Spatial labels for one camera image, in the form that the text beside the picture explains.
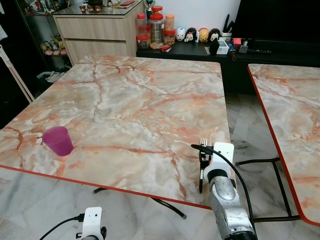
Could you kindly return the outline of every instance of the plastic jar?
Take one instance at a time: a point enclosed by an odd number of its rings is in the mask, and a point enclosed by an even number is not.
[[[176,40],[176,30],[175,29],[173,29],[171,31],[164,30],[164,40],[163,40],[164,45],[173,45],[173,44],[175,44],[175,40]]]
[[[152,6],[152,14],[162,14],[162,6]]]
[[[137,49],[139,51],[145,51],[149,49],[149,36],[148,35],[138,35],[136,36]]]
[[[164,28],[169,31],[175,29],[175,15],[168,14],[165,16]]]
[[[145,35],[144,26],[147,25],[146,15],[144,13],[138,13],[135,20],[136,35]]]
[[[160,44],[164,42],[165,21],[160,13],[150,15],[151,43]]]

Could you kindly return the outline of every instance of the trophy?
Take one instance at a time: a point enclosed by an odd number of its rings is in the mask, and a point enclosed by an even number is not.
[[[153,5],[155,5],[156,0],[143,0],[143,3],[144,3],[144,5],[145,5],[145,7],[146,7],[146,18],[147,18],[148,21],[149,21],[150,15],[151,15],[151,13],[152,13],[151,7],[152,7]]]

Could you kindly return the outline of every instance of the marble table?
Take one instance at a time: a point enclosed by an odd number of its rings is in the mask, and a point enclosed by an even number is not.
[[[67,156],[42,142],[54,126]],[[201,137],[230,142],[219,63],[91,56],[0,131],[0,167],[210,209]]]
[[[320,68],[249,64],[298,213],[320,225]]]

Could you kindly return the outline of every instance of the purple cup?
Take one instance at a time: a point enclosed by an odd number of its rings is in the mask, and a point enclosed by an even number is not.
[[[55,126],[50,128],[42,135],[42,140],[59,156],[68,155],[74,149],[68,129],[64,126]]]

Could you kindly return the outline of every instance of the tiled floor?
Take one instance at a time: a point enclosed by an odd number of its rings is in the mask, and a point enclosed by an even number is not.
[[[276,157],[257,98],[229,94],[226,103],[234,161]],[[239,171],[249,189],[255,217],[286,213],[271,163],[252,163]],[[281,177],[292,211],[297,213],[283,173]],[[183,220],[150,198],[111,190],[93,195],[93,189],[0,168],[0,239],[36,240],[62,220],[83,213],[87,207],[101,206],[108,240],[221,240],[211,210],[172,203],[187,214]],[[66,223],[46,240],[75,240],[78,227],[81,230],[78,222]],[[256,223],[256,229],[259,240],[320,239],[320,228],[301,220]]]

